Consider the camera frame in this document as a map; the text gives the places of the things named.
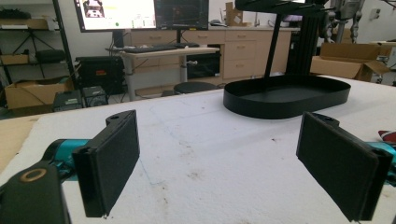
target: computer monitor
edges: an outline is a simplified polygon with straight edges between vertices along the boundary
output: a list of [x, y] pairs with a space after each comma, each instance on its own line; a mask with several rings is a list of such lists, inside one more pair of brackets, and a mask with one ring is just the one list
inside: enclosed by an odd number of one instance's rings
[[116, 47], [126, 29], [156, 29], [153, 0], [74, 0], [82, 33], [113, 32]]
[[207, 30], [209, 0], [154, 0], [157, 28]]

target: stool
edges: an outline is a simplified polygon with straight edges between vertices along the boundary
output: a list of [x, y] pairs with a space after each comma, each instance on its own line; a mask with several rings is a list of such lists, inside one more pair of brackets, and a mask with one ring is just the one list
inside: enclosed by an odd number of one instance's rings
[[199, 91], [213, 91], [218, 87], [207, 82], [182, 82], [174, 87], [175, 94], [187, 94]]

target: white desk leg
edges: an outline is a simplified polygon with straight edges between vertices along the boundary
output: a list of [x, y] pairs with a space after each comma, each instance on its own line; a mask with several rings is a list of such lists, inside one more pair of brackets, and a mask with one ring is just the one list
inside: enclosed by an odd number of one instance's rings
[[126, 85], [128, 86], [128, 94], [129, 94], [129, 101], [133, 101], [136, 99], [135, 89], [134, 89], [134, 69], [132, 67], [132, 59], [129, 57], [121, 57], [124, 69], [125, 69], [125, 81]]
[[180, 82], [187, 82], [187, 56], [180, 56]]

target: floor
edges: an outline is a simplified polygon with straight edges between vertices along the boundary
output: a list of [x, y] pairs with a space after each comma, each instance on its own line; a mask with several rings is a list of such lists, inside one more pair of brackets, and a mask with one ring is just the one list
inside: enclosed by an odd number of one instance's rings
[[[395, 72], [390, 72], [386, 73], [384, 76], [379, 77], [378, 75], [373, 75], [372, 77], [372, 82], [377, 83], [379, 80], [381, 80], [381, 85], [388, 85], [396, 86], [396, 71]], [[170, 92], [165, 92], [163, 95], [169, 95]], [[158, 98], [162, 97], [163, 95], [161, 94], [156, 94], [156, 95], [147, 95], [147, 96], [138, 96], [137, 100], [146, 100], [150, 98]], [[108, 102], [112, 104], [119, 104], [119, 103], [124, 103], [124, 102], [129, 102], [129, 97], [128, 94], [120, 94], [120, 95], [111, 95], [108, 99]], [[0, 107], [0, 119], [13, 119], [16, 118], [12, 111], [7, 110], [3, 107]]]

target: black tray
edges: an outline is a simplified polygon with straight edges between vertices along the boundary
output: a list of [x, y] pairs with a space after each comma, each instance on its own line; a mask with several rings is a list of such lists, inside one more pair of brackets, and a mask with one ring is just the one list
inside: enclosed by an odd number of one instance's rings
[[347, 101], [350, 85], [314, 76], [279, 76], [236, 81], [224, 87], [223, 103], [256, 119], [288, 119]]

